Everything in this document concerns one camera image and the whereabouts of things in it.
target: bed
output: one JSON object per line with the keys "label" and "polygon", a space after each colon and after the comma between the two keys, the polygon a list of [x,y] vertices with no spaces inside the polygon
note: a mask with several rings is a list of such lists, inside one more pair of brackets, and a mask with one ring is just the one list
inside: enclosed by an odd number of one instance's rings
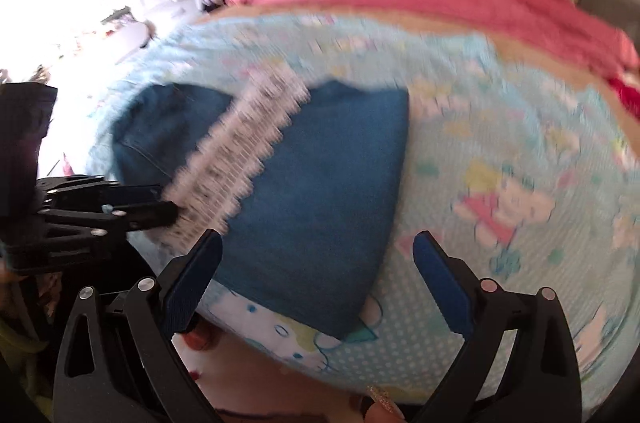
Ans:
{"label": "bed", "polygon": [[[589,71],[513,32],[443,13],[291,1],[227,8],[130,60],[127,76],[83,98],[86,141],[76,146],[74,170],[110,172],[111,126],[153,84],[237,95],[252,67],[278,59],[309,88],[327,80],[408,88],[394,227],[358,329],[337,340],[215,282],[200,313],[324,382],[355,392],[377,385],[397,402],[423,403],[462,345],[412,262],[413,236],[429,229],[478,276],[513,291],[556,289],[574,336],[584,410],[592,411],[640,343],[640,125],[603,66]],[[77,121],[69,116],[66,127]],[[470,140],[481,148],[461,151]],[[503,193],[530,208],[530,217],[511,212],[513,225],[492,224],[487,212]],[[131,242],[155,271],[172,256],[144,234]],[[502,342],[482,395],[495,392],[511,343],[513,335]]]}

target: blue towel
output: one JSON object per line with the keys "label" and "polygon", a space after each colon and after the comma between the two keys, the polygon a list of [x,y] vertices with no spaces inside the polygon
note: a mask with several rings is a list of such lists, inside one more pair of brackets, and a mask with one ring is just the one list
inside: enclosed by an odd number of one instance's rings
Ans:
{"label": "blue towel", "polygon": [[[192,85],[145,89],[114,123],[118,180],[168,184],[230,101]],[[313,89],[230,219],[216,281],[345,337],[389,240],[407,129],[406,90]]]}

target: finger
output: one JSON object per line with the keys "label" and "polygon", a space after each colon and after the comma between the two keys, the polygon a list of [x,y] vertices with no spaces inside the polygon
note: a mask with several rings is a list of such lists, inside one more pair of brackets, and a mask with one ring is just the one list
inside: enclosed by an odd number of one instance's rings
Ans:
{"label": "finger", "polygon": [[391,408],[385,408],[380,403],[375,403],[364,416],[364,423],[401,423],[403,421],[404,416],[395,404]]}
{"label": "finger", "polygon": [[349,407],[354,412],[360,412],[363,400],[364,398],[362,396],[354,394],[353,396],[349,397]]}
{"label": "finger", "polygon": [[201,319],[190,333],[182,335],[182,339],[194,351],[208,351],[220,343],[223,334],[222,329]]}

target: human hand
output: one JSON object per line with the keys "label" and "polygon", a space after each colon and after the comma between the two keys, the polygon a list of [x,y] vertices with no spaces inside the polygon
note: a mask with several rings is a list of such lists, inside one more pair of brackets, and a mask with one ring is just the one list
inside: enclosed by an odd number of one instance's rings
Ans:
{"label": "human hand", "polygon": [[404,423],[404,416],[397,406],[392,406],[393,412],[385,405],[374,403],[364,416],[364,423]]}

